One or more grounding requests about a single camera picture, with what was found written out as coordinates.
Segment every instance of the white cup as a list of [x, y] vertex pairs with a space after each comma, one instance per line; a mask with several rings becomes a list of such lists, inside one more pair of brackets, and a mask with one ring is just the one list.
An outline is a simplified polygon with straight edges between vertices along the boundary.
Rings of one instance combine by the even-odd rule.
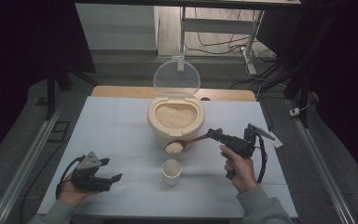
[[179, 161], [168, 160], [162, 164], [163, 181], [167, 185], [176, 185], [179, 183], [182, 175], [182, 165]]

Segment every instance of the black handle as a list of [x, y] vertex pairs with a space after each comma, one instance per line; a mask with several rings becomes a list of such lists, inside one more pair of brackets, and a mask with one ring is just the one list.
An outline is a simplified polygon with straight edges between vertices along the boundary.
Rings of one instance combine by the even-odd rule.
[[232, 178], [234, 178], [234, 175], [235, 175], [235, 170], [232, 170], [232, 171], [228, 171], [227, 174], [226, 174], [226, 177], [230, 180], [232, 180]]
[[[222, 153], [222, 156], [228, 160], [231, 160], [231, 158], [226, 153]], [[232, 180], [232, 178], [234, 177], [235, 174], [236, 174], [235, 170], [227, 171], [226, 177], [228, 179]]]

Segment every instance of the black curtain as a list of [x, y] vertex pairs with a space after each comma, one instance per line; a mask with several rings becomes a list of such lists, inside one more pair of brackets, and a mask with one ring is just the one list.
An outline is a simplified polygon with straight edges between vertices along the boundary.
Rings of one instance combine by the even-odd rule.
[[358, 163], [358, 1], [340, 10], [309, 72], [318, 113]]
[[0, 143], [53, 63], [95, 72], [75, 3], [0, 0]]

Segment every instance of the metal frame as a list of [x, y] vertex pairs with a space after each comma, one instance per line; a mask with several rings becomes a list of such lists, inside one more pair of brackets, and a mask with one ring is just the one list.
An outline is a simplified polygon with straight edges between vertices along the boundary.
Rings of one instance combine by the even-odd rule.
[[0, 201], [0, 223], [5, 223], [14, 203], [20, 195], [21, 189], [23, 188], [29, 174], [31, 173], [37, 158], [39, 157], [42, 148], [48, 140], [48, 135], [54, 127], [54, 124], [61, 114], [62, 108], [66, 103], [67, 94], [63, 95], [63, 98], [57, 107], [57, 110], [52, 114], [50, 120], [45, 120], [39, 133], [36, 135], [33, 143], [28, 149], [27, 154], [24, 157], [19, 169], [11, 179], [4, 195]]
[[258, 15], [254, 21], [187, 19], [186, 7], [182, 7], [179, 56], [182, 59], [185, 58], [185, 32], [249, 35], [249, 41], [246, 44], [245, 50], [242, 51], [242, 55], [246, 62], [249, 75], [256, 75], [257, 72], [255, 71], [255, 65], [252, 62], [250, 52], [255, 41], [255, 35], [257, 34], [258, 27], [260, 26], [263, 13], [264, 11], [258, 11]]
[[[288, 107], [292, 108], [290, 102], [286, 100]], [[345, 198], [343, 197], [341, 190], [336, 184], [336, 181], [333, 178], [333, 175], [330, 173], [330, 170], [327, 167], [327, 164], [324, 161], [324, 158], [313, 140], [310, 130], [304, 128], [300, 119], [296, 118], [297, 129], [304, 141], [304, 144], [310, 154], [310, 157], [315, 164], [316, 170], [318, 171], [319, 176], [324, 183], [327, 193], [330, 195], [333, 205], [337, 210], [337, 214], [341, 219], [341, 222], [344, 224], [355, 224], [356, 221], [351, 214], [351, 209], [349, 208]]]
[[213, 8], [235, 8], [254, 10], [283, 10], [298, 11], [310, 8], [328, 8], [331, 4], [296, 4], [287, 3], [256, 2], [256, 1], [233, 1], [233, 0], [75, 0], [76, 3], [84, 4], [107, 4], [107, 5], [133, 5], [133, 6], [161, 6], [161, 7], [213, 7]]

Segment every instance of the cable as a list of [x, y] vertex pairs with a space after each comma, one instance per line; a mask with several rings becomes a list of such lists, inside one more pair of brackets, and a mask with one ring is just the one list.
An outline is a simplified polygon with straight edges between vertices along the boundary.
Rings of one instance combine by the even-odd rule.
[[231, 19], [232, 13], [233, 13], [234, 9], [225, 9], [225, 12], [229, 12], [228, 16], [226, 17], [226, 20]]
[[186, 45], [186, 43], [185, 43], [185, 47], [189, 50], [196, 50], [196, 51], [201, 51], [201, 52], [210, 53], [210, 54], [228, 54], [228, 53], [234, 51], [236, 48], [238, 48], [238, 47], [236, 47], [236, 48], [230, 49], [229, 51], [225, 51], [225, 52], [210, 52], [210, 51], [203, 50], [203, 49], [191, 49]]
[[[200, 8], [200, 13], [201, 13], [202, 18], [205, 18], [205, 17], [203, 16], [203, 14], [202, 14], [202, 8]], [[196, 7], [194, 7], [194, 14], [195, 14], [195, 17], [197, 18], [197, 8], [196, 8]], [[241, 10], [240, 10], [240, 13], [238, 14], [237, 20], [240, 19], [240, 14], [241, 14]], [[198, 36], [199, 42], [200, 42], [200, 44], [201, 44], [202, 46], [207, 47], [207, 46], [216, 46], [216, 45], [228, 44], [228, 47], [229, 47], [229, 48], [230, 48], [230, 43], [231, 43], [231, 42], [237, 42], [237, 41], [245, 40], [245, 39], [249, 38], [249, 36], [247, 36], [247, 37], [243, 37], [243, 38], [240, 38], [240, 39], [232, 40], [232, 39], [233, 39], [233, 36], [234, 36], [234, 35], [232, 35], [229, 41], [218, 42], [218, 43], [213, 43], [213, 44], [204, 44], [204, 43], [202, 43], [202, 41], [201, 41], [200, 32], [197, 32], [197, 36]]]
[[60, 183], [57, 184], [57, 188], [56, 188], [56, 199], [58, 199], [58, 196], [60, 196], [61, 193], [61, 188], [62, 188], [62, 183], [64, 182], [64, 179], [66, 177], [66, 174], [68, 173], [69, 169], [75, 164], [75, 162], [77, 161], [83, 161], [84, 158], [86, 158], [85, 155], [81, 156], [81, 157], [77, 157], [76, 159], [74, 159], [73, 161], [71, 161], [71, 163], [69, 163], [69, 165], [66, 167], [65, 171], [63, 172], [61, 179], [60, 179]]
[[[240, 20], [240, 15], [241, 15], [241, 10], [240, 10], [240, 12], [238, 13], [237, 21]], [[232, 38], [234, 38], [234, 35], [235, 35], [235, 34], [232, 34], [232, 35], [231, 35], [231, 38], [229, 39], [229, 43], [228, 43], [228, 47], [229, 47], [229, 48], [230, 48], [230, 44], [231, 44]]]
[[[266, 74], [268, 71], [269, 71], [269, 69], [271, 69], [273, 66], [274, 66], [275, 64], [273, 64], [273, 65], [271, 65], [266, 71], [264, 71], [260, 76], [263, 76], [264, 74]], [[230, 86], [229, 86], [229, 90], [231, 90], [235, 85], [238, 85], [238, 84], [242, 84], [242, 83], [246, 83], [246, 82], [249, 82], [249, 81], [252, 81], [251, 79], [246, 79], [246, 80], [244, 80], [244, 81], [238, 81], [238, 82], [234, 82], [233, 84], [231, 84]]]
[[307, 109], [307, 107], [308, 107], [309, 105], [310, 105], [310, 100], [308, 100], [307, 105], [306, 105], [304, 108], [298, 109], [298, 111], [301, 111], [301, 110]]
[[20, 223], [23, 224], [24, 220], [23, 220], [23, 209], [24, 209], [24, 205], [25, 205], [25, 200], [29, 194], [29, 192], [31, 191], [31, 188], [34, 186], [34, 183], [36, 182], [37, 178], [42, 174], [42, 172], [45, 170], [45, 168], [48, 166], [48, 163], [51, 161], [51, 159], [54, 157], [54, 155], [60, 150], [60, 148], [65, 145], [65, 143], [67, 143], [69, 141], [70, 138], [65, 139], [54, 151], [53, 153], [50, 155], [50, 157], [48, 158], [48, 160], [45, 162], [45, 164], [42, 166], [42, 168], [39, 170], [39, 172], [37, 173], [36, 177], [34, 178], [34, 180], [32, 181], [30, 187], [27, 189], [27, 191], [25, 192], [24, 195], [24, 199], [22, 200], [21, 206], [20, 206]]
[[268, 71], [267, 73], [264, 73], [264, 74], [260, 75], [263, 80], [257, 80], [256, 82], [254, 82], [253, 84], [251, 84], [251, 85], [248, 87], [248, 89], [250, 90], [254, 85], [258, 84], [260, 81], [266, 80], [267, 82], [270, 82], [270, 80], [267, 79], [267, 78], [270, 77], [270, 76], [272, 75], [272, 73], [275, 72], [275, 71], [280, 67], [280, 65], [277, 64], [277, 63], [273, 64], [272, 66], [273, 66], [272, 70]]
[[266, 172], [266, 164], [267, 164], [267, 160], [268, 160], [268, 155], [266, 152], [266, 148], [264, 147], [263, 138], [261, 137], [260, 134], [257, 134], [257, 137], [258, 137], [258, 143], [260, 145], [260, 150], [261, 150], [261, 169], [260, 169], [260, 174], [258, 175], [258, 178], [257, 178], [257, 183], [261, 183], [264, 173]]
[[265, 52], [267, 50], [270, 50], [270, 49], [263, 49], [258, 53], [258, 56], [255, 56], [255, 52], [251, 49], [251, 53], [253, 54], [253, 56], [252, 55], [250, 55], [250, 56], [257, 63], [275, 63], [277, 61], [276, 58], [260, 56], [262, 52]]
[[249, 77], [259, 80], [259, 81], [266, 81], [266, 82], [270, 82], [270, 80], [264, 79], [264, 78], [259, 78], [259, 77], [253, 77], [250, 73], [249, 73], [249, 68], [248, 65], [246, 64], [246, 74], [248, 74]]
[[257, 101], [257, 98], [258, 98], [258, 94], [260, 93], [260, 89], [261, 89], [261, 86], [259, 85], [258, 86], [258, 92], [257, 92], [257, 95], [255, 96], [255, 100]]

